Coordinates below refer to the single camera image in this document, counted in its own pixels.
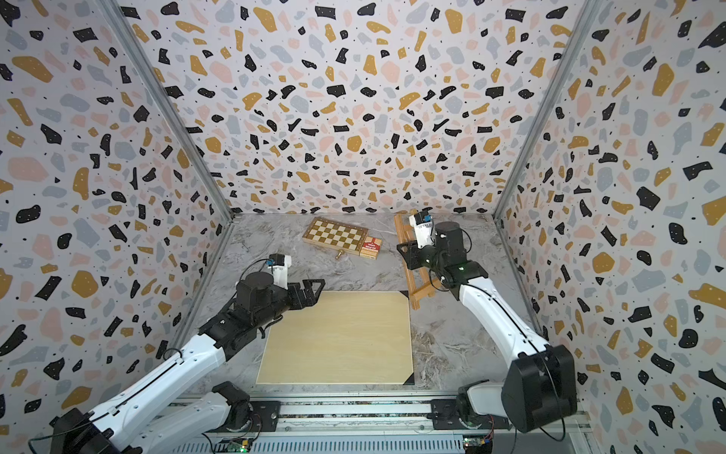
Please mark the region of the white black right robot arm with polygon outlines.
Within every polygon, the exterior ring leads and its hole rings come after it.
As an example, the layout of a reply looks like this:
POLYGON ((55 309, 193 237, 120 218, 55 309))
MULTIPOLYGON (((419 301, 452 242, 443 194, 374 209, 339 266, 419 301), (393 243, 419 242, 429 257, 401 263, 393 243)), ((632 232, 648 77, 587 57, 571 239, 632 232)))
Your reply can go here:
POLYGON ((408 219, 414 240, 398 244, 410 271, 426 271, 436 291, 451 293, 483 326, 509 365, 503 382, 484 380, 459 389, 457 413, 468 427, 506 418, 528 433, 578 410, 575 361, 563 345, 553 346, 510 307, 489 274, 469 259, 472 240, 454 221, 431 215, 408 219))

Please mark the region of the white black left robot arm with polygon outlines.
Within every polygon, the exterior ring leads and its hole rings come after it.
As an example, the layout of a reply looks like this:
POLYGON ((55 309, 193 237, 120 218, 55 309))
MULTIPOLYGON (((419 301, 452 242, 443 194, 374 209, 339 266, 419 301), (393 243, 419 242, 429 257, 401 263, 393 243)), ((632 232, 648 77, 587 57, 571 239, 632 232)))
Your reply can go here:
POLYGON ((263 430, 251 397, 225 381, 195 403, 161 416, 191 385, 221 367, 289 310, 312 308, 325 287, 322 279, 287 283, 282 274, 252 272, 236 293, 183 347, 125 391, 90 412, 70 410, 56 418, 49 435, 28 441, 31 452, 164 453, 215 429, 263 430))

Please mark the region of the light wooden drawing board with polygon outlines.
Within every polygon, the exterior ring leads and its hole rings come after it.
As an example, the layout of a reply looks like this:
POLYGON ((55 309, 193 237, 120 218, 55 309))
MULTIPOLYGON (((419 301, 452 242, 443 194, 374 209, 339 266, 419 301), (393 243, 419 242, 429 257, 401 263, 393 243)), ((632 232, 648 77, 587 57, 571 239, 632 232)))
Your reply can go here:
POLYGON ((414 374, 410 303, 399 291, 324 291, 268 330, 262 385, 403 385, 414 374))

